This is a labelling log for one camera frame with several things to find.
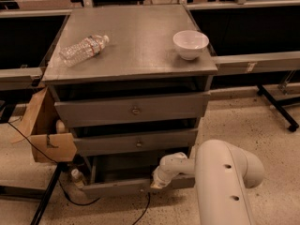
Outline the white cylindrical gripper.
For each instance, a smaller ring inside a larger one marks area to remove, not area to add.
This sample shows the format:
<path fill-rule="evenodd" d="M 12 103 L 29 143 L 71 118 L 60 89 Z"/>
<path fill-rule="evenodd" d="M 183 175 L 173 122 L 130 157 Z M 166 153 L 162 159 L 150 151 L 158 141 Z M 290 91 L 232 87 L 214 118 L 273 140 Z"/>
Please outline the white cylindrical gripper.
<path fill-rule="evenodd" d="M 152 189 L 163 189 L 168 186 L 175 177 L 174 172 L 165 172 L 160 167 L 157 167 L 153 173 L 153 182 L 150 185 Z"/>

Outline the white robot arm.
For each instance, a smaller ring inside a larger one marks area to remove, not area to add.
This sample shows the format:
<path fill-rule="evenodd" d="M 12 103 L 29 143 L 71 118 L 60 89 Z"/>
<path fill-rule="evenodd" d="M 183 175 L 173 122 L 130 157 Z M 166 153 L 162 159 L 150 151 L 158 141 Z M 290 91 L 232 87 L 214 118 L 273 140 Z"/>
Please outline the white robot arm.
<path fill-rule="evenodd" d="M 194 158 L 163 157 L 151 187 L 163 189 L 179 174 L 192 174 L 201 225 L 256 225 L 247 190 L 259 186 L 264 166 L 254 154 L 221 140 L 200 145 Z"/>

